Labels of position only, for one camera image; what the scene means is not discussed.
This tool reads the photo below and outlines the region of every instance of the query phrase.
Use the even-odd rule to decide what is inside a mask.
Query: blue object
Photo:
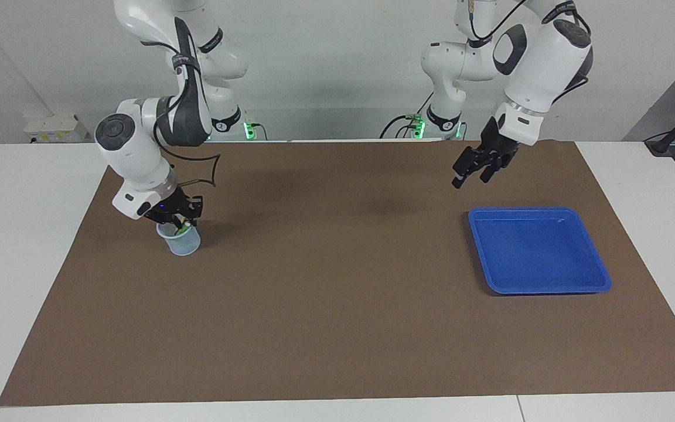
[[[569,208],[477,208],[468,216],[488,285],[499,294],[598,293],[611,278]]]

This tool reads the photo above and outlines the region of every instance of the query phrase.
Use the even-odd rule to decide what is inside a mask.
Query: white electrical box
[[[48,144],[75,144],[90,142],[89,133],[76,115],[51,115],[51,117],[29,118],[24,132],[28,142],[48,142]]]

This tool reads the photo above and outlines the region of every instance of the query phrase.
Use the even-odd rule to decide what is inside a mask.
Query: green light
[[[254,128],[252,128],[251,125],[247,122],[244,122],[244,133],[246,133],[247,141],[257,139],[257,131],[255,131]]]
[[[415,129],[413,130],[413,137],[415,139],[423,138],[425,130],[426,130],[426,122],[424,122],[421,118],[419,118],[418,124],[415,126]]]

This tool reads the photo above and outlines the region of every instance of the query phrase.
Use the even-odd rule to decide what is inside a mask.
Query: robotic arm
[[[203,198],[184,194],[161,149],[198,147],[211,134],[230,137],[246,130],[237,125],[244,112],[225,80],[243,77],[247,62],[224,39],[207,0],[115,0],[114,8],[143,45],[166,50],[179,94],[123,101],[98,124],[101,154],[124,178],[112,203],[132,219],[144,216],[179,229],[196,224]],[[206,43],[196,45],[195,37]]]
[[[485,169],[488,182],[506,168],[519,144],[538,141],[544,115],[563,94],[584,85],[592,67],[589,32],[574,2],[527,0],[519,3],[533,11],[541,24],[511,27],[492,45],[496,0],[458,0],[455,24],[466,35],[460,43],[432,43],[422,60],[434,82],[434,96],[426,110],[431,128],[443,137],[455,136],[465,93],[460,80],[491,80],[496,72],[509,76],[504,99],[480,134],[476,149],[467,147],[455,162],[453,185],[460,189],[467,177]],[[571,16],[574,21],[563,17]]]

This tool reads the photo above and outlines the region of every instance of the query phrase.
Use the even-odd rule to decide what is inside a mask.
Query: white table
[[[578,146],[675,313],[675,163],[642,144]],[[89,144],[0,145],[0,393],[104,169]],[[0,420],[654,422],[675,420],[675,393],[59,406]]]

